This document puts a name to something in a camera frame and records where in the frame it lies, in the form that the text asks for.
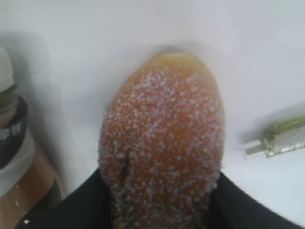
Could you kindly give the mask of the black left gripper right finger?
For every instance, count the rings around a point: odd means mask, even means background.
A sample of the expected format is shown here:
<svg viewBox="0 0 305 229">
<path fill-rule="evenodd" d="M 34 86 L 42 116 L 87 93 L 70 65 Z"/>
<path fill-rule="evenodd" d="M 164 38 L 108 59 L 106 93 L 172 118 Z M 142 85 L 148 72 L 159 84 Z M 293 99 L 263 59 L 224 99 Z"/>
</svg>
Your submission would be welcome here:
<svg viewBox="0 0 305 229">
<path fill-rule="evenodd" d="M 302 229 L 255 201 L 223 173 L 212 194 L 211 229 Z"/>
</svg>

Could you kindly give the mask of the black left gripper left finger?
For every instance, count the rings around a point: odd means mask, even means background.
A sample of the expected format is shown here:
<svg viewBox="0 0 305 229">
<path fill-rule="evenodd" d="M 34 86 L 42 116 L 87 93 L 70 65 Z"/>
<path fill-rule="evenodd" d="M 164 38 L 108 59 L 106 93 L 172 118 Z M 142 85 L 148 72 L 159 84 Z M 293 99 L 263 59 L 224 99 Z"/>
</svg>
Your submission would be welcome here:
<svg viewBox="0 0 305 229">
<path fill-rule="evenodd" d="M 111 197 L 98 170 L 64 200 L 59 186 L 51 190 L 23 218 L 24 229 L 112 229 Z"/>
</svg>

